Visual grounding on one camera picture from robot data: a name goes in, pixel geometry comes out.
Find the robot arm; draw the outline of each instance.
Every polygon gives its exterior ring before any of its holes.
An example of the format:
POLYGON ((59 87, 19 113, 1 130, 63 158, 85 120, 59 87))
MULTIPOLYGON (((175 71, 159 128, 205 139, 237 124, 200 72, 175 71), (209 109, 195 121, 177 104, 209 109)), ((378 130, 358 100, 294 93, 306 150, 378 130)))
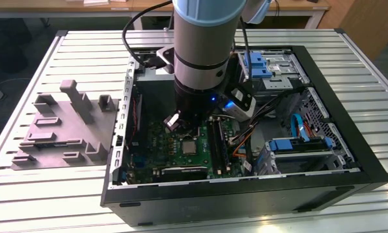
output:
POLYGON ((259 23, 269 0, 173 0, 173 73, 176 112, 165 119, 169 130, 199 126, 216 108, 237 22, 259 23))

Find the wooden shelf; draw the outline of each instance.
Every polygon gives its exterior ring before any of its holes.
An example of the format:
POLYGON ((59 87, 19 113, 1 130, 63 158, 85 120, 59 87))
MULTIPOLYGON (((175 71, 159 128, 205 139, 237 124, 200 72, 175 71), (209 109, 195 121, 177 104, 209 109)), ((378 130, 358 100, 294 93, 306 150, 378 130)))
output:
MULTIPOLYGON (((111 12, 111 11, 143 11, 148 7, 163 3, 165 0, 128 0, 127 2, 112 1, 109 5, 84 6, 83 1, 65 0, 0 0, 0 12, 111 12)), ((327 0, 319 0, 318 3, 307 0, 279 0, 281 11, 324 11, 330 9, 327 0)), ((157 11, 172 11, 169 4, 157 9, 157 11)), ((269 11, 276 10, 276 4, 272 3, 269 11)))
MULTIPOLYGON (((307 0, 277 0, 281 11, 324 11, 330 9, 330 4, 327 0, 319 0, 318 3, 308 2, 307 0)), ((133 11, 143 11, 148 7, 163 3, 164 0, 133 0, 133 11)), ((157 11, 172 11, 173 5, 169 4, 159 9, 157 11)), ((272 2, 269 6, 269 11, 276 10, 276 3, 272 2)))
POLYGON ((84 6, 83 1, 0 0, 0 12, 108 12, 120 11, 120 8, 125 8, 123 11, 132 11, 133 1, 112 1, 109 5, 84 6))

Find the metal workbench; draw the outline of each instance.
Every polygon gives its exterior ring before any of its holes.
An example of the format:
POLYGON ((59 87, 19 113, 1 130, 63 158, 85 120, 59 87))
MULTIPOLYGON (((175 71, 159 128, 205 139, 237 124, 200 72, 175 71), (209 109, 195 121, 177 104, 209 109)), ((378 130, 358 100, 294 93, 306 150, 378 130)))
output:
MULTIPOLYGON (((135 46, 161 47, 172 43, 173 32, 131 31, 128 36, 135 46)), ((388 81, 347 35, 334 30, 249 30, 248 36, 252 45, 306 45, 388 172, 388 81)), ((68 100, 59 93, 60 81, 75 79, 89 99, 100 94, 121 98, 129 54, 120 37, 120 31, 68 32, 52 42, 0 135, 0 232, 388 230, 388 184, 320 212, 132 229, 100 207, 105 166, 13 171, 11 160, 35 117, 37 94, 52 93, 56 100, 68 100)), ((241 43, 237 32, 236 44, 241 43)))

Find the expansion slot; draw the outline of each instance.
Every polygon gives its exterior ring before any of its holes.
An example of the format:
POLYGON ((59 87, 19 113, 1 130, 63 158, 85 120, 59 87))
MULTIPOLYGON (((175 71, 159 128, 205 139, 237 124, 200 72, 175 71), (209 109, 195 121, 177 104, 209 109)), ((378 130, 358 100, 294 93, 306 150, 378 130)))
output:
POLYGON ((224 134, 219 120, 212 119, 207 122, 207 132, 213 171, 217 175, 220 175, 223 172, 225 173, 229 171, 229 160, 227 156, 224 134))

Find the blue led light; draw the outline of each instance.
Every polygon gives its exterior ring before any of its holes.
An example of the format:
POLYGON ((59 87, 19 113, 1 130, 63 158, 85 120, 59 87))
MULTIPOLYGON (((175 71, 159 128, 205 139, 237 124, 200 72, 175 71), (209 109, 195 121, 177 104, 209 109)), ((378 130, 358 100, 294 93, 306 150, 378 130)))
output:
POLYGON ((224 106, 224 108, 229 108, 229 107, 232 107, 233 104, 235 104, 235 102, 229 101, 229 102, 227 103, 227 105, 224 106))

